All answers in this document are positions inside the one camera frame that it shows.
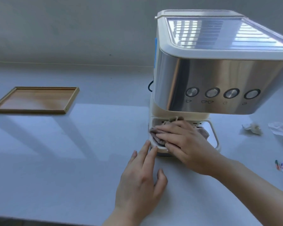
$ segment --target countertop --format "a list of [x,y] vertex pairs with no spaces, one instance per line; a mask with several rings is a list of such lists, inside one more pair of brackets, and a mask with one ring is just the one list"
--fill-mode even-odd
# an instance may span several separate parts
[[[73,86],[66,115],[0,114],[0,216],[101,225],[114,207],[120,176],[148,138],[153,69],[0,64],[0,98],[15,86]],[[222,150],[283,190],[283,142],[268,129],[283,122],[283,86],[252,115],[211,114]],[[257,122],[263,136],[242,130]],[[217,180],[174,159],[157,158],[169,183],[142,225],[260,225]]]

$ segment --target gray wall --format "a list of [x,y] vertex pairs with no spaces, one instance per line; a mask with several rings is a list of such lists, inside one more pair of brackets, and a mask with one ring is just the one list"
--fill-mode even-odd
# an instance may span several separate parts
[[231,9],[283,34],[283,0],[0,0],[0,61],[152,66],[163,9]]

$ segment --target black cable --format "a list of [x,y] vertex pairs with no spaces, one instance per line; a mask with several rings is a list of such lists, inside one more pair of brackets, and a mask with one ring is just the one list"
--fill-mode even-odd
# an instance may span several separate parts
[[150,92],[152,92],[152,90],[150,90],[150,86],[152,85],[153,82],[154,82],[154,80],[153,80],[152,82],[150,82],[150,84],[148,85],[148,90],[149,90]]

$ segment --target brown tray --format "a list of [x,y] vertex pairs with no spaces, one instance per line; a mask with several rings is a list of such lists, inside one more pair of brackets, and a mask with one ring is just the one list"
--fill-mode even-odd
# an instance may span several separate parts
[[15,87],[0,99],[0,113],[65,114],[78,87]]

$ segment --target round metal button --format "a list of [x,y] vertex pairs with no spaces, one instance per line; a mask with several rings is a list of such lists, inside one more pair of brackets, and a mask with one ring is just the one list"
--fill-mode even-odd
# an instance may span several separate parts
[[223,96],[224,96],[225,98],[230,99],[230,98],[236,97],[236,96],[239,94],[239,92],[240,92],[239,89],[237,89],[237,88],[232,88],[232,89],[227,90],[227,91],[223,94]]
[[255,97],[257,97],[260,94],[260,90],[259,89],[252,89],[248,92],[245,93],[244,98],[245,99],[253,99]]
[[191,87],[186,90],[187,97],[195,97],[199,93],[199,89],[197,87]]
[[220,93],[219,88],[215,87],[215,88],[207,90],[204,95],[207,98],[213,98],[213,97],[216,97],[219,93]]

